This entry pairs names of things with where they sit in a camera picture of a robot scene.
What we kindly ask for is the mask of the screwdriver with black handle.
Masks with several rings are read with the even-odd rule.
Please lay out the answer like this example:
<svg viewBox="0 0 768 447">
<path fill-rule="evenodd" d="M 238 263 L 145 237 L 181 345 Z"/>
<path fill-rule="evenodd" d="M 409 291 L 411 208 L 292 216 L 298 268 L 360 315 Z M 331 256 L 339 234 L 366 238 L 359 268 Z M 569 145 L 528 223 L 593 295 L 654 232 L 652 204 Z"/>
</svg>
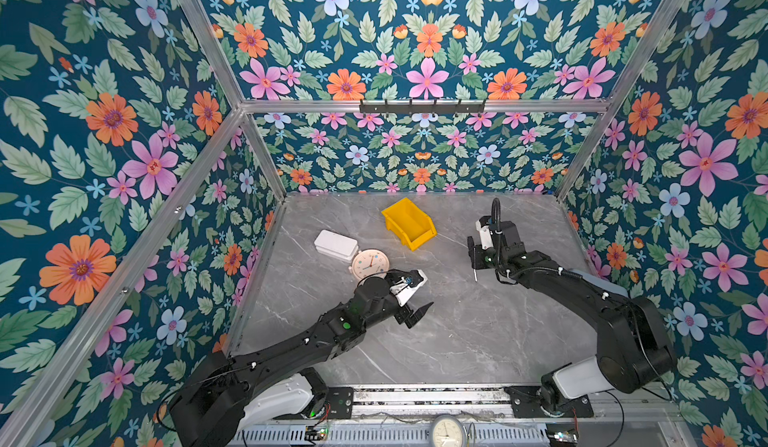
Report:
<svg viewBox="0 0 768 447">
<path fill-rule="evenodd" d="M 482 262 L 483 249 L 482 247 L 478 247 L 476 245 L 473 236 L 467 237 L 467 246 L 468 246 L 468 256 L 470 258 L 474 281 L 477 282 L 478 281 L 478 277 L 477 277 L 478 263 Z"/>
</svg>

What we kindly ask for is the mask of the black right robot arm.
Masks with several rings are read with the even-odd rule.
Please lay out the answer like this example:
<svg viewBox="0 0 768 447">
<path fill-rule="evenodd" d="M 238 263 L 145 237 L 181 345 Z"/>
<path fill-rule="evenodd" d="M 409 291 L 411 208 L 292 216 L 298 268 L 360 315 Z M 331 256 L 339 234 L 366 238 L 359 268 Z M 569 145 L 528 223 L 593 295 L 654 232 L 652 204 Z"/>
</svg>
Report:
<svg viewBox="0 0 768 447">
<path fill-rule="evenodd" d="M 541 293 L 584 320 L 596 333 L 596 353 L 541 377 L 532 397 L 556 416 L 596 393 L 632 394 L 675 370 L 677 356 L 655 304 L 630 298 L 599 277 L 567 270 L 550 256 L 529 250 L 516 225 L 493 216 L 476 222 L 480 243 L 467 238 L 475 270 L 491 270 L 501 284 Z"/>
</svg>

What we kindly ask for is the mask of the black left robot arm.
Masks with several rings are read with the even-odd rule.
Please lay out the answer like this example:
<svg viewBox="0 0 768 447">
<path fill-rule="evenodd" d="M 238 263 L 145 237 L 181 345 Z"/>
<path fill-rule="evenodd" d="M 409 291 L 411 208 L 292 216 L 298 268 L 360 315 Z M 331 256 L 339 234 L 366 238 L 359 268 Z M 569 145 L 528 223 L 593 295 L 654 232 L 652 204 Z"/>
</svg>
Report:
<svg viewBox="0 0 768 447">
<path fill-rule="evenodd" d="M 426 282 L 418 269 L 368 276 L 351 299 L 293 337 L 251 353 L 208 355 L 168 403 L 178 440 L 183 446 L 224 446 L 238 431 L 246 406 L 268 388 L 352 350 L 369 328 L 389 318 L 414 327 L 431 305 L 414 310 L 408 302 Z"/>
</svg>

